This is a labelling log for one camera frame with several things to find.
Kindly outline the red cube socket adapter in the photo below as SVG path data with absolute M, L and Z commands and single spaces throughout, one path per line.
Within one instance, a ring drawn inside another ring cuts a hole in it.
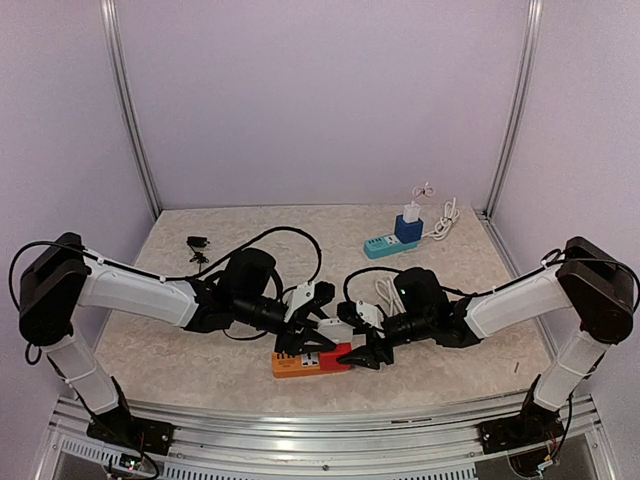
M 352 346 L 350 343 L 341 343 L 333 351 L 319 354 L 320 371 L 323 374 L 344 372 L 351 369 L 348 364 L 341 364 L 338 359 L 350 353 Z

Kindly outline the orange power strip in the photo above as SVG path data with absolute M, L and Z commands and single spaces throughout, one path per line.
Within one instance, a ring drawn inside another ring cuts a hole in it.
M 301 356 L 273 353 L 271 366 L 273 376 L 279 379 L 329 375 L 351 369 L 348 365 L 339 364 L 333 353 L 308 353 Z

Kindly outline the white power adapter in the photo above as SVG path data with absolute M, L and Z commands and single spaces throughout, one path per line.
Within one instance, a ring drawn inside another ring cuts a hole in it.
M 318 321 L 317 332 L 336 344 L 348 344 L 353 340 L 354 328 L 338 318 Z

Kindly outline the black charger plug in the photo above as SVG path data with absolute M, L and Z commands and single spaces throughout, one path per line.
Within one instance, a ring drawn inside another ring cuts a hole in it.
M 209 245 L 209 240 L 203 236 L 188 236 L 187 245 L 194 249 L 204 249 Z

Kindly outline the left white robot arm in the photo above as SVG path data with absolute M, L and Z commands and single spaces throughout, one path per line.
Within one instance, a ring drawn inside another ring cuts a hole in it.
M 319 331 L 321 308 L 335 295 L 315 277 L 285 291 L 275 259 L 249 240 L 199 273 L 163 276 L 120 264 L 86 248 L 67 232 L 55 241 L 34 241 L 14 255 L 8 271 L 19 331 L 76 392 L 85 409 L 101 415 L 102 430 L 121 445 L 140 434 L 124 395 L 75 332 L 79 307 L 99 307 L 159 320 L 184 331 L 208 334 L 233 322 L 275 336 L 275 351 L 288 355 L 333 351 L 337 343 Z M 14 271 L 28 250 L 41 247 L 21 275 Z

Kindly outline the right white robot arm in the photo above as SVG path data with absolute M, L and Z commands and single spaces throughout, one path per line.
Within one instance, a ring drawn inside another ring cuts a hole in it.
M 447 348 L 466 348 L 515 324 L 569 309 L 580 320 L 577 333 L 531 385 L 511 426 L 523 444 L 546 432 L 564 402 L 604 357 L 627 339 L 639 307 L 639 277 L 583 237 L 568 240 L 542 258 L 538 269 L 481 293 L 449 299 L 431 271 L 399 272 L 393 286 L 403 312 L 366 327 L 366 342 L 339 357 L 343 365 L 377 370 L 394 361 L 395 347 L 433 340 Z

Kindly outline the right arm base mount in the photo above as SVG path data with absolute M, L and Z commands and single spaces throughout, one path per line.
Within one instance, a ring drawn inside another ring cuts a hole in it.
M 541 376 L 531 385 L 520 411 L 512 416 L 481 422 L 477 425 L 484 454 L 526 447 L 565 436 L 559 409 L 548 410 L 534 402 Z

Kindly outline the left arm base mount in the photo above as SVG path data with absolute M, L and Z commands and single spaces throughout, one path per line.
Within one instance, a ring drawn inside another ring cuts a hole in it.
M 140 454 L 166 456 L 172 444 L 175 426 L 132 415 L 120 385 L 114 377 L 111 380 L 118 394 L 118 403 L 114 409 L 98 414 L 91 420 L 87 435 L 105 443 L 135 449 Z

